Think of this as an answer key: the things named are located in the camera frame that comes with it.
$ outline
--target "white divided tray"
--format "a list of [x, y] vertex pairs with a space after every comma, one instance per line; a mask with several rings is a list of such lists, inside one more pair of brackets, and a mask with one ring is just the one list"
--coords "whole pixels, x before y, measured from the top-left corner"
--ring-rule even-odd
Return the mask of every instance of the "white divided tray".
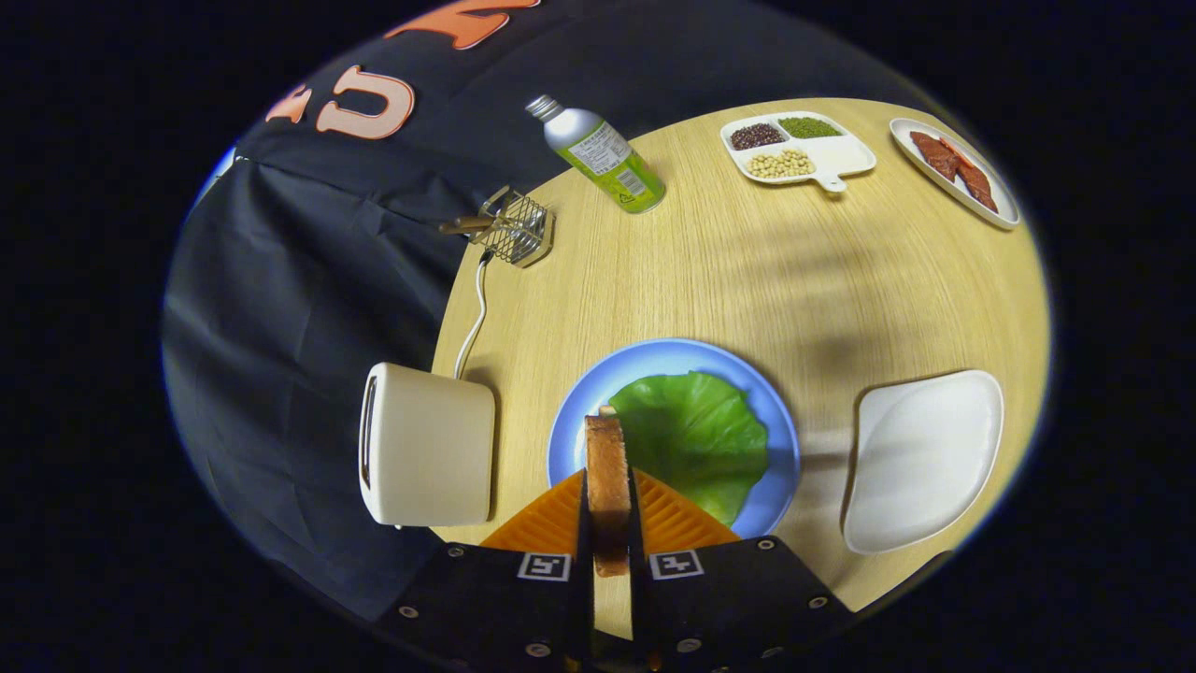
[[[822, 120], [835, 127], [835, 129], [843, 135], [831, 135], [826, 137], [793, 137], [780, 124], [780, 120], [788, 117], [813, 117], [816, 120]], [[732, 147], [731, 134], [740, 128], [756, 123], [767, 123], [771, 126], [777, 130], [777, 133], [781, 134], [781, 137], [785, 137], [785, 141], [773, 142], [771, 145], [761, 145], [758, 147], [751, 147], [750, 149], [736, 149]], [[877, 165], [877, 155], [873, 154], [872, 149], [856, 137], [855, 134], [843, 128], [843, 126], [835, 120], [825, 115], [819, 115], [818, 112], [798, 110], [792, 112], [776, 112], [771, 115], [744, 117], [724, 126], [722, 130], [719, 131], [719, 135], [722, 136], [722, 145], [727, 148], [727, 153], [731, 154], [731, 160], [736, 163], [739, 172], [744, 173], [744, 176], [750, 179], [763, 182], [765, 184], [788, 184], [791, 182], [805, 182], [807, 179], [813, 179], [826, 191], [843, 191], [847, 189], [847, 183], [843, 182], [841, 176], [872, 170], [872, 167]], [[759, 154], [780, 154], [785, 149], [798, 149], [799, 152], [805, 152], [806, 155], [810, 157], [810, 161], [814, 165], [814, 171], [808, 175], [799, 175], [794, 177], [756, 177], [755, 175], [748, 172], [748, 161], [750, 161], [753, 157]]]

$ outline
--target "blue plate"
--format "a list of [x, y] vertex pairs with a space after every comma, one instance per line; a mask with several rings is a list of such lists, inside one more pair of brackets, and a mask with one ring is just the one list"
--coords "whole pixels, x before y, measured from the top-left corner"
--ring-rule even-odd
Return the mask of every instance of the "blue plate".
[[586, 466], [585, 417], [598, 414], [610, 397], [645, 377], [701, 372], [748, 393], [748, 406], [768, 429], [768, 471], [748, 494], [731, 527], [740, 538], [776, 528], [798, 490], [798, 433], [785, 403], [750, 365], [722, 349], [689, 339], [654, 339], [606, 356], [573, 386], [556, 412], [548, 439], [548, 484]]

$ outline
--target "white toaster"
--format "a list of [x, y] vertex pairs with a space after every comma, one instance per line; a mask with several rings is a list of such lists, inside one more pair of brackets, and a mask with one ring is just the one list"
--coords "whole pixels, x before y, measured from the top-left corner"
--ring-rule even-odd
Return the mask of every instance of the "white toaster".
[[374, 521], [484, 522], [493, 453], [489, 388], [397, 365], [371, 368], [361, 402], [358, 481]]

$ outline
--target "green lettuce leaf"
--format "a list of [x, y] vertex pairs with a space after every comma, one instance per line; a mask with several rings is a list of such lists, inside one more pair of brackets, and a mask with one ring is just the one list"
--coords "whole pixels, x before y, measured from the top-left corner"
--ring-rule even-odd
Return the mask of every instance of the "green lettuce leaf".
[[709, 374], [646, 377], [610, 398], [627, 461], [731, 526], [768, 470], [768, 429], [746, 394]]

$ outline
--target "orange letter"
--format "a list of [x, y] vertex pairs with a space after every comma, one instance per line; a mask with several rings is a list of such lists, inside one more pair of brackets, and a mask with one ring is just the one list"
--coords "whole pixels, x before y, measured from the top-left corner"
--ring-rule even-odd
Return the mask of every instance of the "orange letter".
[[405, 81], [382, 74], [364, 73], [361, 66], [353, 66], [341, 73], [341, 78], [332, 86], [332, 93], [344, 93], [349, 88], [382, 96], [386, 99], [386, 108], [371, 116], [342, 110], [335, 100], [329, 100], [316, 118], [316, 130], [340, 130], [358, 137], [378, 140], [398, 130], [415, 108], [415, 91], [411, 91]]
[[391, 30], [384, 37], [395, 37], [405, 30], [428, 30], [451, 35], [453, 49], [469, 49], [507, 25], [511, 17], [504, 13], [475, 17], [462, 12], [535, 7], [536, 5], [539, 5], [539, 0], [459, 0], [411, 19]]
[[287, 93], [286, 98], [275, 103], [270, 111], [266, 112], [266, 121], [287, 117], [291, 123], [299, 123], [303, 111], [307, 109], [309, 99], [311, 99], [311, 88], [305, 88], [305, 85], [300, 84], [294, 91]]

